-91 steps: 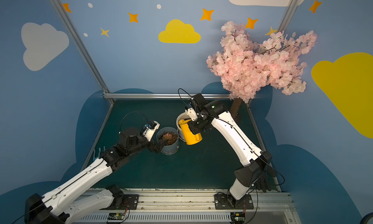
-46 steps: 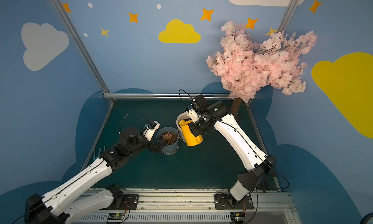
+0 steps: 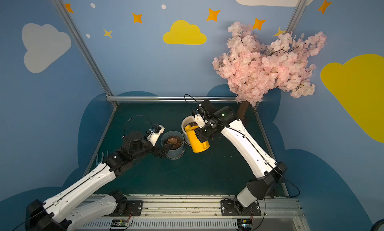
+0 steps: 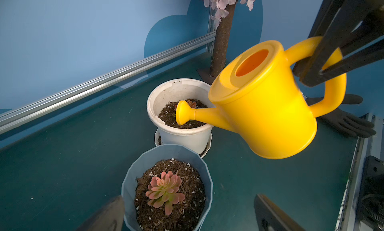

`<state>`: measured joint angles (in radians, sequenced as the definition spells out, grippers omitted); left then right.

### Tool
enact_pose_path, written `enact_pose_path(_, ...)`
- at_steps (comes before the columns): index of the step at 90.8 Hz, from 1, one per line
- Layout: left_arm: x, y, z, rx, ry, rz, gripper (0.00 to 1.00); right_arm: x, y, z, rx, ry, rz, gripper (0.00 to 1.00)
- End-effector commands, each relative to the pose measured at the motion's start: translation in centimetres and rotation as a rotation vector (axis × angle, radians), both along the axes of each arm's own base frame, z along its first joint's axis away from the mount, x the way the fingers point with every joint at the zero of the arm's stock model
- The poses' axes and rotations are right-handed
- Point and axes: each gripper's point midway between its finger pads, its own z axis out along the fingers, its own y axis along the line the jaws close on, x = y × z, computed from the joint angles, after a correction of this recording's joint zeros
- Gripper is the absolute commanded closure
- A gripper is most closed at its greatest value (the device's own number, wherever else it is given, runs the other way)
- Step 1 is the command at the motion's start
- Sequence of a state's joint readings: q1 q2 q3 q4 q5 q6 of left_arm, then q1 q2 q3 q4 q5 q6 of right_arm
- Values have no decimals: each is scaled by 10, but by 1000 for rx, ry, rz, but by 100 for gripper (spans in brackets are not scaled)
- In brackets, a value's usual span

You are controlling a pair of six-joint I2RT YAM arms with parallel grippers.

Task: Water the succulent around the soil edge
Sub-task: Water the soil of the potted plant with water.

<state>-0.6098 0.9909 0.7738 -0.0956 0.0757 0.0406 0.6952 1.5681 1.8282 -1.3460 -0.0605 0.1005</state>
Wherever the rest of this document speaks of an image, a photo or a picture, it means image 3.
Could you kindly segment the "grey-blue pot with succulent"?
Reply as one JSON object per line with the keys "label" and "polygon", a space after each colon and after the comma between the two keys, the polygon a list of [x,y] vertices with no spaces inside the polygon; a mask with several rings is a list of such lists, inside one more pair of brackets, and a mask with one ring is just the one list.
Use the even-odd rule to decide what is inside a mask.
{"label": "grey-blue pot with succulent", "polygon": [[173,144],[174,149],[168,152],[167,158],[170,160],[180,159],[184,155],[184,138],[183,135],[176,131],[165,133],[161,139],[162,147],[166,144]]}

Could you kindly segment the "yellow plastic watering can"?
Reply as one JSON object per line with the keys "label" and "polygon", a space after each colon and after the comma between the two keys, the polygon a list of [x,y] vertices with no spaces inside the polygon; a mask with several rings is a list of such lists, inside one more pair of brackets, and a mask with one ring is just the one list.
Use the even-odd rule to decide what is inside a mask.
{"label": "yellow plastic watering can", "polygon": [[210,144],[209,142],[204,142],[204,143],[201,143],[196,134],[195,134],[195,130],[199,129],[199,126],[190,126],[190,125],[187,125],[185,127],[185,132],[188,136],[188,139],[190,141],[190,145],[192,147],[192,150],[194,153],[201,153],[201,152],[204,152],[206,151],[207,149],[210,148]]}

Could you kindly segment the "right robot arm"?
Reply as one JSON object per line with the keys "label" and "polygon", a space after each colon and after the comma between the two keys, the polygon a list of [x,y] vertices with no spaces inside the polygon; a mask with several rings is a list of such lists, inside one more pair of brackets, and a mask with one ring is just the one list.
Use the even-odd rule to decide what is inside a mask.
{"label": "right robot arm", "polygon": [[194,119],[199,125],[195,131],[198,140],[203,143],[222,134],[242,155],[255,176],[237,195],[239,206],[247,208],[263,200],[278,184],[285,181],[287,166],[283,162],[276,162],[261,148],[230,107],[217,109],[206,99],[198,104],[196,110]]}

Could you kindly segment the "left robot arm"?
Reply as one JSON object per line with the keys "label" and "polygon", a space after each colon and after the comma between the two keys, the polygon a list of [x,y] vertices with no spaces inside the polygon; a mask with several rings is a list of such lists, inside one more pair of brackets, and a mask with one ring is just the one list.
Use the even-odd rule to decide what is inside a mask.
{"label": "left robot arm", "polygon": [[112,182],[134,163],[148,154],[163,158],[170,146],[157,145],[164,128],[158,125],[145,135],[132,132],[123,136],[123,145],[106,156],[86,176],[59,194],[41,202],[35,200],[27,206],[25,229],[27,231],[73,231],[76,228],[105,215],[122,215],[128,211],[128,200],[119,191],[99,201],[79,205],[104,185]]}

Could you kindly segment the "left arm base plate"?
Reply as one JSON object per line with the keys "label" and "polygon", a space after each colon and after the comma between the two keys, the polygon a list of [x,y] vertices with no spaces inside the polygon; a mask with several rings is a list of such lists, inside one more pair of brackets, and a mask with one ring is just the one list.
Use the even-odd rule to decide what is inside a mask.
{"label": "left arm base plate", "polygon": [[143,201],[123,201],[119,202],[116,209],[107,217],[139,217],[143,209]]}

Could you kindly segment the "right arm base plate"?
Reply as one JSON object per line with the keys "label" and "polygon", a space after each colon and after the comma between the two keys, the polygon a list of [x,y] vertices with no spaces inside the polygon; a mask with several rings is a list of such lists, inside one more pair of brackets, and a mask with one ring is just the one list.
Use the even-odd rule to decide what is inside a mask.
{"label": "right arm base plate", "polygon": [[261,207],[258,201],[253,202],[248,207],[244,207],[237,200],[224,198],[220,201],[222,216],[240,217],[240,216],[261,216]]}

